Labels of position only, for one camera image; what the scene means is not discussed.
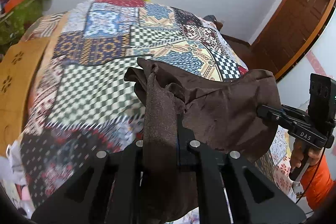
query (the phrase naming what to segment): patchwork bedspread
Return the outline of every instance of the patchwork bedspread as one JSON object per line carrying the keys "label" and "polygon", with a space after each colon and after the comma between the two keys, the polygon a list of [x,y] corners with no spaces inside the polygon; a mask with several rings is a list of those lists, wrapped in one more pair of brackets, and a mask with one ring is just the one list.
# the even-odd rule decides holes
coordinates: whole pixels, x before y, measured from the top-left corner
{"label": "patchwork bedspread", "polygon": [[[63,17],[67,20],[60,25]],[[34,94],[21,141],[35,207],[95,151],[117,152],[141,137],[145,107],[133,91],[134,83],[123,80],[128,67],[138,67],[138,57],[214,81],[239,78],[247,71],[213,23],[165,5],[89,0],[65,15],[41,20],[30,37],[51,36],[56,26],[52,58]],[[289,194],[284,136],[277,133],[256,165]],[[284,172],[279,167],[283,161]],[[197,212],[190,214],[179,223],[196,221]]]}

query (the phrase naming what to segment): door panel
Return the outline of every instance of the door panel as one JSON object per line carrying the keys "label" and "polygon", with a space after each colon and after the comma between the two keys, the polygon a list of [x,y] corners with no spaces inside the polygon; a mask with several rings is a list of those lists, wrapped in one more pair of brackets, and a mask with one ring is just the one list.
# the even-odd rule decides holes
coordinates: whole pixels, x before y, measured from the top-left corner
{"label": "door panel", "polygon": [[276,74],[311,35],[330,0],[286,0],[253,45],[260,65]]}

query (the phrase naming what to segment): human hand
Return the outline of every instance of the human hand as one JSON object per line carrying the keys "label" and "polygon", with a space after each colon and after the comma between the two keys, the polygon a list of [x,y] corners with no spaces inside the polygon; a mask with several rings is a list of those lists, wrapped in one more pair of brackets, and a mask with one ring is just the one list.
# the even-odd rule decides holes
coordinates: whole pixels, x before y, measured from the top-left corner
{"label": "human hand", "polygon": [[[301,161],[303,160],[303,142],[301,140],[295,139],[294,145],[293,145],[293,151],[292,151],[292,156],[290,160],[290,165],[291,168],[295,167],[300,167],[301,166]],[[322,150],[317,150],[310,148],[308,155],[311,158],[310,160],[310,166],[313,166],[317,164],[321,158]]]}

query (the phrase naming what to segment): orange sleeve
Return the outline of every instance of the orange sleeve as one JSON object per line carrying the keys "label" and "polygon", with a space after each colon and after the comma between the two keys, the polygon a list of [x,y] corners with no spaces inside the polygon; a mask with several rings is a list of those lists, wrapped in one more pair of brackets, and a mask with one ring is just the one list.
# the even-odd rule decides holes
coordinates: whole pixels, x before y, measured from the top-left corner
{"label": "orange sleeve", "polygon": [[[300,181],[304,190],[307,189],[307,186],[311,178],[313,177],[316,168],[317,164],[309,167],[307,171],[304,173]],[[316,172],[316,175],[313,181],[311,182],[311,185],[306,191],[306,198],[308,205],[313,211],[316,210],[317,207],[319,207],[320,203],[323,201],[324,197],[327,196],[328,192],[330,191],[333,185],[334,181],[330,177],[327,160],[325,155],[323,155],[323,158]]]}

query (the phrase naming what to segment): black and white checkered patch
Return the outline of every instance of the black and white checkered patch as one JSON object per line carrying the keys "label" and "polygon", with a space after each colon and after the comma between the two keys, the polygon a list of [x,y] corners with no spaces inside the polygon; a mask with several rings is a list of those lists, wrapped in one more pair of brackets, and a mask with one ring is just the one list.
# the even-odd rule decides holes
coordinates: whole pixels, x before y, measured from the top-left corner
{"label": "black and white checkered patch", "polygon": [[223,79],[236,79],[240,77],[238,64],[236,62],[210,48],[209,51],[215,59],[215,62]]}
{"label": "black and white checkered patch", "polygon": [[137,57],[114,59],[98,66],[68,65],[48,122],[103,123],[121,113],[144,114],[144,105],[133,91],[134,83],[124,81],[131,66],[138,67]]}
{"label": "black and white checkered patch", "polygon": [[139,26],[131,26],[130,45],[145,46],[151,45],[153,42],[174,42],[181,40],[181,32],[177,30],[155,30],[151,28],[143,28]]}

